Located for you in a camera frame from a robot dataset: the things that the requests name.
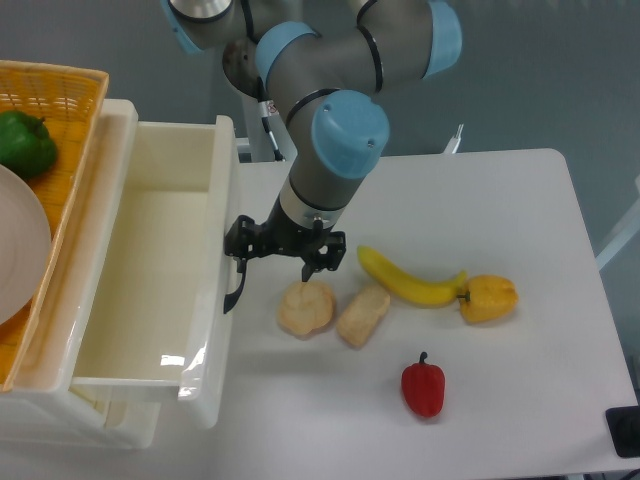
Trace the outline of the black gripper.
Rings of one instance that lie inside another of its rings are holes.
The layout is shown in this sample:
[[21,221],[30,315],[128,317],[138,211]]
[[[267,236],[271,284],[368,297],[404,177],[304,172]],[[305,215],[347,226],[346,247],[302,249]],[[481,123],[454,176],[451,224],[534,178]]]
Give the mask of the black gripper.
[[246,272],[249,260],[274,254],[301,258],[303,282],[315,273],[336,271],[346,253],[346,234],[331,232],[319,215],[310,221],[310,227],[296,223],[277,199],[263,224],[247,215],[237,217],[225,234],[224,253],[236,261],[238,273]]

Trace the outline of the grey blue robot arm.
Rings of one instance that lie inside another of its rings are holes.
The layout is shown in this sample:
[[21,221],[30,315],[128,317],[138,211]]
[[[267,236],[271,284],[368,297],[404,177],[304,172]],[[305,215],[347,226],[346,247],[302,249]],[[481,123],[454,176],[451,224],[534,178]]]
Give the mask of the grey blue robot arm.
[[268,219],[240,216],[225,253],[245,267],[253,258],[302,259],[302,275],[336,269],[346,250],[335,224],[389,138],[374,103],[380,91],[452,67],[462,29],[444,1],[360,1],[355,27],[330,38],[292,21],[284,1],[166,1],[181,46],[200,52],[247,39],[263,96],[271,100],[297,156]]

